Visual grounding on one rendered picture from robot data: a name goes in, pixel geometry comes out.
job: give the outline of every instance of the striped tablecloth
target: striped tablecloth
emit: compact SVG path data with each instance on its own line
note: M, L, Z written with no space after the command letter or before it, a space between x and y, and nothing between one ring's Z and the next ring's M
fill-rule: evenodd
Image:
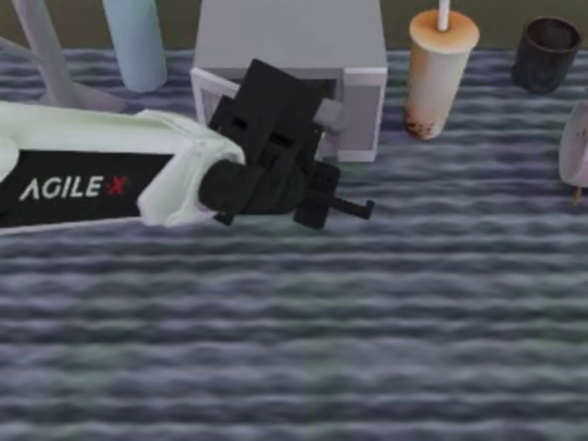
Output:
M68 57L129 96L111 53ZM369 222L0 238L0 440L588 439L588 206L557 173L588 53L536 97L511 52L476 52L427 143L401 129L407 57L390 54L378 160L343 166ZM134 105L192 115L190 58ZM40 94L0 59L1 99Z

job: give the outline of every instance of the robotic arm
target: robotic arm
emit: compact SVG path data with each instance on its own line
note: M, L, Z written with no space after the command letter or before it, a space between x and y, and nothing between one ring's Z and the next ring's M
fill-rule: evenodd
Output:
M105 221L176 226L284 214L321 229L339 170L315 161L325 106L311 85L253 61L209 128L176 114L136 116L0 103L0 233Z

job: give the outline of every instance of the black bracket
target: black bracket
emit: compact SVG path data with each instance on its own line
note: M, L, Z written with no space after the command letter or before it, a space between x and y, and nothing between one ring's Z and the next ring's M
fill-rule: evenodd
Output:
M323 228L329 209L368 220L374 208L337 198L339 169L315 161L323 128L314 117L320 89L253 60L234 99L224 96L209 127L241 146L245 165L217 164L202 181L200 200L231 225L241 214L281 214Z

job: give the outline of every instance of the background wall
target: background wall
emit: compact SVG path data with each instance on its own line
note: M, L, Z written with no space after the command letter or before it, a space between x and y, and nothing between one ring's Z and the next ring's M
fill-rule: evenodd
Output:
M64 47L110 46L100 0L46 2ZM158 0L158 3L166 47L193 47L200 1ZM381 3L388 46L406 48L411 17L417 11L434 7L436 0L381 0ZM453 0L453 5L479 24L481 46L484 48L514 48L525 21L538 15L559 15L588 31L588 6L585 0ZM0 35L24 42L9 0L0 0Z

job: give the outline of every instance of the black cup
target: black cup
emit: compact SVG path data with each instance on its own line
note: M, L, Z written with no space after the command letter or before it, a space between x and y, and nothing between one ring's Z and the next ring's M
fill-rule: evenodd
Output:
M582 45L583 34L559 17L538 17L527 23L511 71L513 81L536 94L556 90Z

